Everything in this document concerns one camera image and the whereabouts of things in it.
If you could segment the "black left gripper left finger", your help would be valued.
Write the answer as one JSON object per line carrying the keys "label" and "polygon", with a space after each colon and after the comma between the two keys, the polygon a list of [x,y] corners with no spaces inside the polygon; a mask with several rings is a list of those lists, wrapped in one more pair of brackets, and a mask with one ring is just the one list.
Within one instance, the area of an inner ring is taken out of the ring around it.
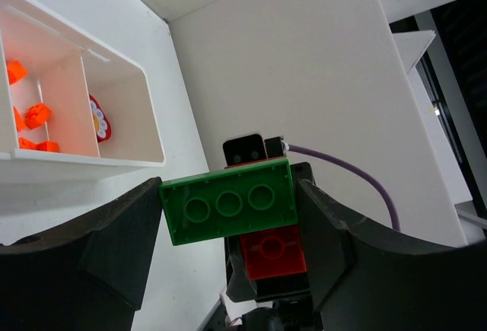
{"label": "black left gripper left finger", "polygon": [[120,197],[1,248],[1,284],[33,287],[87,277],[140,310],[162,206],[154,177]]}

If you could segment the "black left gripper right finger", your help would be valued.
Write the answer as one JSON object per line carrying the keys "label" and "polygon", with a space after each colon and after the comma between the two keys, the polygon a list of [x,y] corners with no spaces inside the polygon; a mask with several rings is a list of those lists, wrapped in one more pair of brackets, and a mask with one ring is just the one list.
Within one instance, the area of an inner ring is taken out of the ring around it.
{"label": "black left gripper right finger", "polygon": [[315,308],[410,312],[441,303],[444,245],[384,226],[314,184],[313,214],[300,231]]}

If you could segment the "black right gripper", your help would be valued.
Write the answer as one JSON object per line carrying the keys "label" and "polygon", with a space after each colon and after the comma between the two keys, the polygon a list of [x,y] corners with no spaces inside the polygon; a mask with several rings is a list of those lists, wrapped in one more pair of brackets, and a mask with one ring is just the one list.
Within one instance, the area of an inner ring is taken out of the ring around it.
{"label": "black right gripper", "polygon": [[228,330],[321,330],[314,313],[307,272],[251,281],[239,236],[258,231],[250,225],[224,238],[226,295],[235,303],[254,301],[254,309],[235,317]]}

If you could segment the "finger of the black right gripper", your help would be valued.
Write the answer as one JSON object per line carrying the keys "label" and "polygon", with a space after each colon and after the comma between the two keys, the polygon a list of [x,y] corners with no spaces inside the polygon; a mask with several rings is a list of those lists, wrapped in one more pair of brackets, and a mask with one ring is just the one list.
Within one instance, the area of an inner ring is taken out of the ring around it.
{"label": "finger of the black right gripper", "polygon": [[314,203],[310,197],[310,188],[315,184],[315,179],[311,165],[308,162],[292,164],[291,175],[298,214],[298,226],[300,231],[302,231],[313,214]]}

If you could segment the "green 2x4 lego brick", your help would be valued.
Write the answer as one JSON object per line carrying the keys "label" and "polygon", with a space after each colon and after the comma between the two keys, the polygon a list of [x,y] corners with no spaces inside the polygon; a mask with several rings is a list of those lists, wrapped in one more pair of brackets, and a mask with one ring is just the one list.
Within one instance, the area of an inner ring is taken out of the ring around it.
{"label": "green 2x4 lego brick", "polygon": [[287,158],[164,181],[159,195],[174,246],[298,222]]}

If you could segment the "orange lego piece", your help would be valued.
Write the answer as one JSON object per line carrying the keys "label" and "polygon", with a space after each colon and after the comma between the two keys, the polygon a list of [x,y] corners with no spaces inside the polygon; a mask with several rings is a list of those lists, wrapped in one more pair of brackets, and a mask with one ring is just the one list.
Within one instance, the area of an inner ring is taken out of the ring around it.
{"label": "orange lego piece", "polygon": [[14,121],[16,125],[16,130],[17,132],[21,132],[27,128],[24,119],[22,118],[22,115],[19,113],[17,107],[13,107],[14,111]]}
{"label": "orange lego piece", "polygon": [[36,129],[41,127],[51,116],[51,109],[44,103],[38,103],[30,107],[24,114],[24,122],[27,128]]}
{"label": "orange lego piece", "polygon": [[18,144],[20,149],[27,149],[27,150],[36,150],[37,149],[37,144],[35,142],[32,142],[31,140],[27,138],[20,137],[18,139]]}
{"label": "orange lego piece", "polygon": [[17,60],[7,62],[6,67],[10,85],[16,84],[28,76],[28,70]]}
{"label": "orange lego piece", "polygon": [[44,141],[36,144],[36,150],[59,153],[59,144],[54,141]]}

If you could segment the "red lego with flower sticker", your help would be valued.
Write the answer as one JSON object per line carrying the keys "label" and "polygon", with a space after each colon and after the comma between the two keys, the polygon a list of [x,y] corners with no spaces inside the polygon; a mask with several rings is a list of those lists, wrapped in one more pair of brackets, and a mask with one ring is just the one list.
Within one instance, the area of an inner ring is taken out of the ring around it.
{"label": "red lego with flower sticker", "polygon": [[102,110],[100,104],[91,94],[89,95],[89,101],[97,142],[105,142],[109,140],[112,135],[110,121]]}

